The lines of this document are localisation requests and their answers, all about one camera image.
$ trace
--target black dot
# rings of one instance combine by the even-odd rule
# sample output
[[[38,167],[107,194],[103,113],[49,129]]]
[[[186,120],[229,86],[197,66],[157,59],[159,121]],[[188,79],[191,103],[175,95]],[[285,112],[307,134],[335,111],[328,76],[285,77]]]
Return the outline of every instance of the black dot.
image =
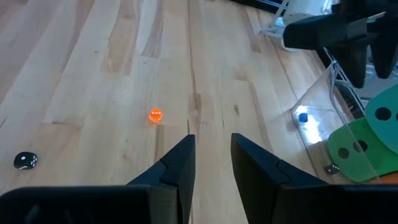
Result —
[[[381,121],[387,121],[388,119],[391,118],[391,110],[389,108],[378,108],[374,114],[377,119]]]
[[[364,142],[364,141],[362,141],[362,140],[359,140],[358,143],[359,143],[359,145],[361,146],[361,148],[362,148],[363,151],[366,151],[366,150],[368,149],[368,144],[366,144],[366,142]],[[355,151],[361,152],[361,151],[359,150],[357,144],[355,144],[355,142],[353,143],[353,147],[354,147]]]
[[[338,149],[338,155],[342,158],[342,159],[347,159],[349,156],[349,152],[346,148],[339,148]]]

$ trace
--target black die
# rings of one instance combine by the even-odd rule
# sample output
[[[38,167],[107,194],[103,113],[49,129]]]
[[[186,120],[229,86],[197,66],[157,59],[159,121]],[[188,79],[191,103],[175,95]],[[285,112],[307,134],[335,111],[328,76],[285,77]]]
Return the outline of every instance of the black die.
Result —
[[[337,174],[338,172],[340,172],[340,167],[338,167],[336,164],[330,164],[325,167],[325,172],[328,175]]]
[[[32,152],[20,152],[14,159],[14,167],[20,170],[33,169],[37,163],[37,155]]]

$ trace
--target clear plastic container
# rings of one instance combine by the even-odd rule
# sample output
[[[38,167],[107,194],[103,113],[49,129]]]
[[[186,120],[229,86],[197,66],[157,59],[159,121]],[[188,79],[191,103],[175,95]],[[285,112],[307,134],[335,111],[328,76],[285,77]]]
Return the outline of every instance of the clear plastic container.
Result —
[[[377,169],[355,138],[358,135],[348,125],[364,117],[364,103],[338,63],[324,71],[291,112],[320,179],[329,184],[381,183]],[[341,141],[352,142],[351,150],[331,147],[329,138],[336,130],[344,133]]]

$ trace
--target orange object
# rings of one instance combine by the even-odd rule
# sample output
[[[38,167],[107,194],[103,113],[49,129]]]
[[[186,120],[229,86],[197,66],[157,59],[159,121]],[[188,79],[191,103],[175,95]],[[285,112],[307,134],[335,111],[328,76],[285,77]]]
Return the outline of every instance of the orange object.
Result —
[[[163,118],[163,112],[160,109],[152,109],[149,112],[149,120],[153,123],[159,123],[159,121]]]
[[[398,172],[384,175],[378,179],[372,179],[369,184],[398,184]]]

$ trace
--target wooden table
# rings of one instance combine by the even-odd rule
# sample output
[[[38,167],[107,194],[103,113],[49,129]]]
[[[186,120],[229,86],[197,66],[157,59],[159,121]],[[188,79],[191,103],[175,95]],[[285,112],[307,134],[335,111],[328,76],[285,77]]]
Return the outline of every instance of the wooden table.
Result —
[[[247,223],[231,133],[314,174],[289,109],[324,69],[225,0],[1,0],[0,193],[122,185],[196,134],[193,223]],[[150,124],[160,108],[164,118]],[[17,153],[39,156],[17,170]]]

